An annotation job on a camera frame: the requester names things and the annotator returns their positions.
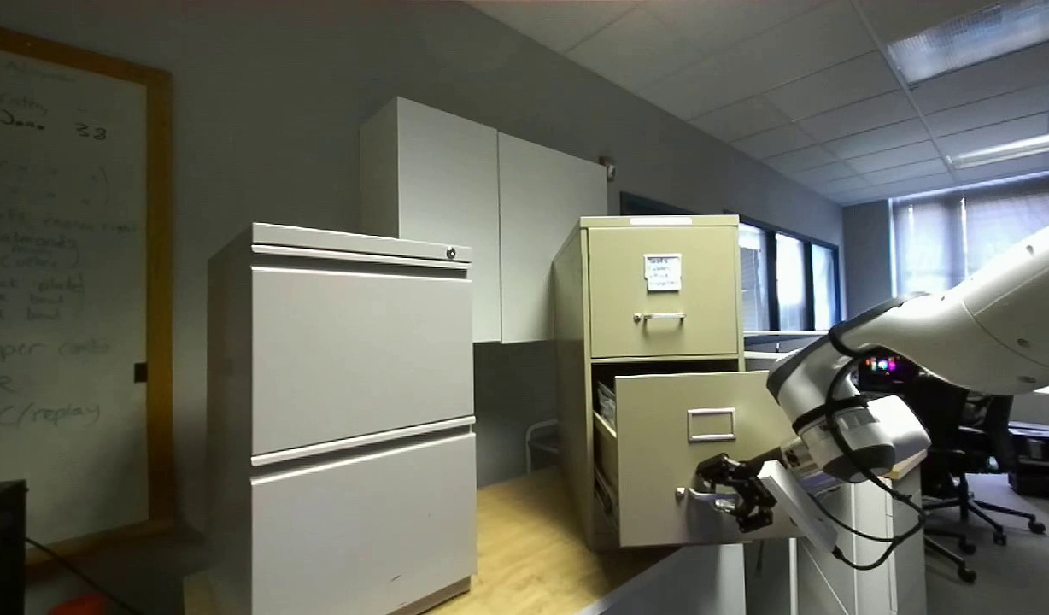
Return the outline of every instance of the drawer handle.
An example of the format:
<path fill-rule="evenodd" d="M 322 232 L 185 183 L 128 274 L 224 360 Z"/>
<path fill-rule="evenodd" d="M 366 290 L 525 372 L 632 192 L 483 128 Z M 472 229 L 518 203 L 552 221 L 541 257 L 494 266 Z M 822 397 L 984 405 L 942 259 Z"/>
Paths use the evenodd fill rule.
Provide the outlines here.
<path fill-rule="evenodd" d="M 737 507 L 735 491 L 705 491 L 705 490 L 693 490 L 693 484 L 675 484 L 673 499 L 675 503 L 705 503 L 705 507 L 714 507 L 714 511 L 723 511 L 723 514 Z"/>
<path fill-rule="evenodd" d="M 689 444 L 732 444 L 737 438 L 735 408 L 689 408 L 686 440 Z"/>
<path fill-rule="evenodd" d="M 657 325 L 669 323 L 669 325 L 683 328 L 686 325 L 686 312 L 661 312 L 661 316 L 640 312 L 640 316 L 632 316 L 632 323 L 642 325 L 642 328 L 648 328 L 654 323 Z"/>

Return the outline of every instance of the black box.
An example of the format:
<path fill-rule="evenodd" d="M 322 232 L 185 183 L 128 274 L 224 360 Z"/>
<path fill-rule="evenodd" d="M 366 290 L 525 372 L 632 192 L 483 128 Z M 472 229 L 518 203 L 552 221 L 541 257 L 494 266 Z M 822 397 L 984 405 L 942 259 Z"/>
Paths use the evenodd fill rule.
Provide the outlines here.
<path fill-rule="evenodd" d="M 24 481 L 0 481 L 0 615 L 24 612 Z"/>
<path fill-rule="evenodd" d="M 1049 423 L 1009 423 L 1016 467 L 1009 467 L 1009 484 L 1021 496 L 1049 496 Z"/>

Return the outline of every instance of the wall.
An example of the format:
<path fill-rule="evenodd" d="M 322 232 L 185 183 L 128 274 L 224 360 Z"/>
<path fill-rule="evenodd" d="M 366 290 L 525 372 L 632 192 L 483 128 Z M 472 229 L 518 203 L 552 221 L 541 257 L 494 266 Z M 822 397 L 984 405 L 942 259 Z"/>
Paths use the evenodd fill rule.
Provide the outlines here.
<path fill-rule="evenodd" d="M 847 316 L 891 301 L 891 211 L 890 206 L 845 210 Z"/>
<path fill-rule="evenodd" d="M 248 219 L 343 227 L 355 210 L 359 120 L 390 96 L 578 159 L 608 155 L 614 188 L 841 243 L 841 211 L 822 200 L 457 0 L 0 0 L 0 27 L 175 74 L 175 440 L 193 526 L 205 522 L 205 262 Z M 478 360 L 491 481 L 524 467 L 525 426 L 551 417 L 533 400 L 551 400 L 551 382 L 541 349 Z"/>

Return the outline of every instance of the whiteboard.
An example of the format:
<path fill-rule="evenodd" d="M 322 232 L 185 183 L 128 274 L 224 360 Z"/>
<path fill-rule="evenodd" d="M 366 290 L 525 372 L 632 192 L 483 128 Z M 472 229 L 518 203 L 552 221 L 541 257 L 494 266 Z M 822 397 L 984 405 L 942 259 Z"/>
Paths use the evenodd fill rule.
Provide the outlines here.
<path fill-rule="evenodd" d="M 150 520 L 150 90 L 0 49 L 0 481 L 41 542 Z"/>

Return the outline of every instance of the drawer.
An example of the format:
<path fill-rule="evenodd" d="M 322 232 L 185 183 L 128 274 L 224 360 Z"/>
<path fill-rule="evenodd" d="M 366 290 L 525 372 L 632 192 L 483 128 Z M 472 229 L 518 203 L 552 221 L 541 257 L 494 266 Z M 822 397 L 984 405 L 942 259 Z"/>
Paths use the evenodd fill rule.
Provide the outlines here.
<path fill-rule="evenodd" d="M 614 490 L 623 547 L 732 542 L 737 526 L 714 507 L 680 496 L 705 459 L 756 459 L 793 438 L 767 372 L 619 377 L 614 455 L 599 459 Z"/>
<path fill-rule="evenodd" d="M 608 484 L 619 484 L 619 431 L 596 413 L 596 464 Z"/>
<path fill-rule="evenodd" d="M 472 417 L 467 279 L 254 271 L 254 455 Z"/>
<path fill-rule="evenodd" d="M 254 481 L 254 612 L 395 612 L 476 572 L 476 438 Z"/>
<path fill-rule="evenodd" d="M 589 251 L 596 360 L 742 355 L 735 221 L 599 227 Z"/>

